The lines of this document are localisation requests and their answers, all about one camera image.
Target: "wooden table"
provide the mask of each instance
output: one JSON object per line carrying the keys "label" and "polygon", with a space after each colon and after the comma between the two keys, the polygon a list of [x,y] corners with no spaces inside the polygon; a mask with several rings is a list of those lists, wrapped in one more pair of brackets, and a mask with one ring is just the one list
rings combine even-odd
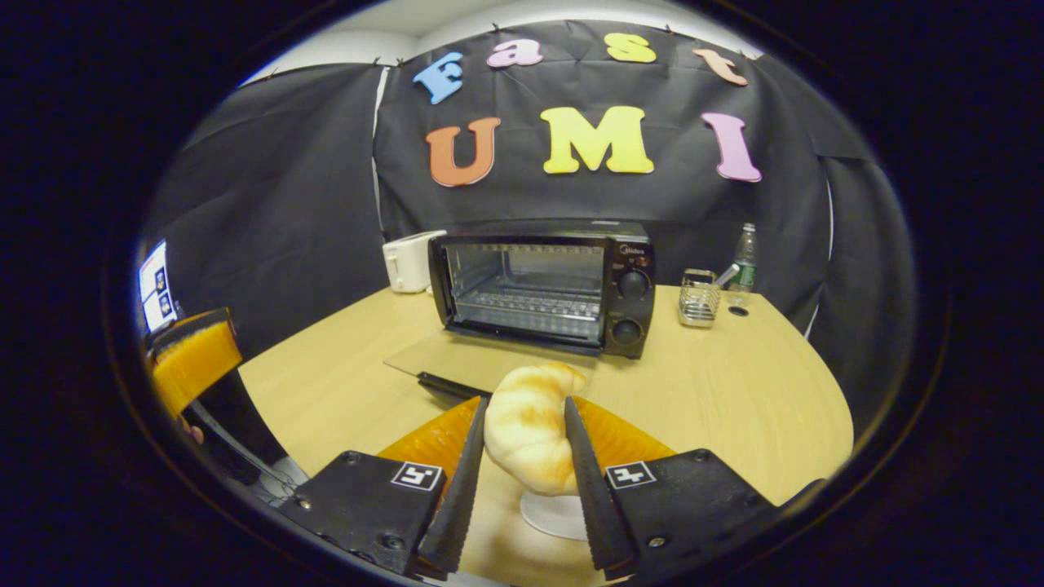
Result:
{"label": "wooden table", "polygon": [[[757,295],[748,316],[722,307],[713,328],[685,327],[678,295],[657,286],[642,358],[594,360],[580,395],[674,450],[713,450],[775,504],[833,474],[852,450],[852,418],[801,333]],[[377,453],[443,413],[414,377],[383,362],[441,330],[430,296],[383,289],[239,373],[276,438],[314,475],[343,450]],[[604,584],[586,542],[542,534],[522,519],[521,493],[483,456],[460,570],[523,587]]]}

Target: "metal utensil holder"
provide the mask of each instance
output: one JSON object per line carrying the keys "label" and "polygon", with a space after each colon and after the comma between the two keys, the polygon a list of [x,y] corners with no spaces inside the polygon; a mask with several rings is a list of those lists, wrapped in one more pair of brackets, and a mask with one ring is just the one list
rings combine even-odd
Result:
{"label": "metal utensil holder", "polygon": [[682,291],[678,297],[678,320],[686,326],[714,326],[721,286],[715,285],[717,274],[706,269],[685,269]]}

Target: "foam letter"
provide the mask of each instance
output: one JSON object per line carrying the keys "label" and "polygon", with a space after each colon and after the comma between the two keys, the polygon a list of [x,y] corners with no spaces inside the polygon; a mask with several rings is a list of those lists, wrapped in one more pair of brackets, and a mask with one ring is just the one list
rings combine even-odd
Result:
{"label": "foam letter", "polygon": [[656,51],[649,49],[649,42],[637,34],[610,32],[606,36],[609,55],[618,62],[652,63]]}
{"label": "foam letter", "polygon": [[431,145],[431,179],[446,187],[474,184],[493,169],[493,130],[500,125],[497,117],[479,118],[468,125],[475,134],[475,161],[467,167],[453,162],[453,137],[460,134],[459,126],[446,126],[428,133],[424,139]]}
{"label": "foam letter", "polygon": [[614,105],[606,111],[594,128],[575,108],[552,108],[540,113],[551,126],[551,157],[544,162],[548,173],[572,173],[580,168],[573,159],[576,147],[588,169],[601,165],[606,150],[613,145],[613,156],[606,162],[617,173],[649,173],[652,162],[645,157],[641,119],[645,112],[630,105]]}
{"label": "foam letter", "polygon": [[707,65],[711,66],[711,71],[718,74],[718,77],[735,84],[736,86],[746,86],[746,78],[729,69],[736,67],[736,64],[717,54],[713,49],[693,49],[693,53],[704,57]]}
{"label": "foam letter", "polygon": [[727,180],[760,182],[761,171],[751,163],[751,154],[746,151],[740,132],[745,126],[744,122],[735,116],[714,112],[705,112],[701,118],[711,125],[718,140],[718,150],[721,151],[718,174]]}
{"label": "foam letter", "polygon": [[501,43],[493,48],[496,53],[490,55],[485,63],[490,67],[507,67],[509,65],[533,65],[544,60],[540,54],[540,43],[531,39],[516,39]]}
{"label": "foam letter", "polygon": [[464,70],[456,64],[457,60],[462,56],[456,51],[446,53],[437,62],[429,65],[424,71],[413,76],[413,84],[420,81],[431,92],[432,104],[445,100],[447,96],[464,86],[464,81],[450,79],[450,77],[460,77],[464,74]]}

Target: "white wall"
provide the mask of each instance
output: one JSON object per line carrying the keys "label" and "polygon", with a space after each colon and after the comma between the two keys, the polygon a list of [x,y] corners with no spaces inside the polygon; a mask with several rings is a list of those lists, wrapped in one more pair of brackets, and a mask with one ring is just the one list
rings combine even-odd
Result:
{"label": "white wall", "polygon": [[663,28],[742,51],[751,58],[762,51],[699,15],[663,0],[390,0],[313,34],[258,70],[248,84],[272,71],[312,65],[373,63],[396,65],[419,53],[499,26],[556,20],[609,20]]}

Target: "toaster oven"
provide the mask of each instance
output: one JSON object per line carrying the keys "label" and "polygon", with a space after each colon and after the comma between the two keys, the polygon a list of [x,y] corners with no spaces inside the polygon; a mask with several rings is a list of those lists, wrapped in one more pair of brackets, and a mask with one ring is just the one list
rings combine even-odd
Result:
{"label": "toaster oven", "polygon": [[432,238],[428,255],[449,330],[583,354],[642,354],[656,256],[637,222],[493,222]]}

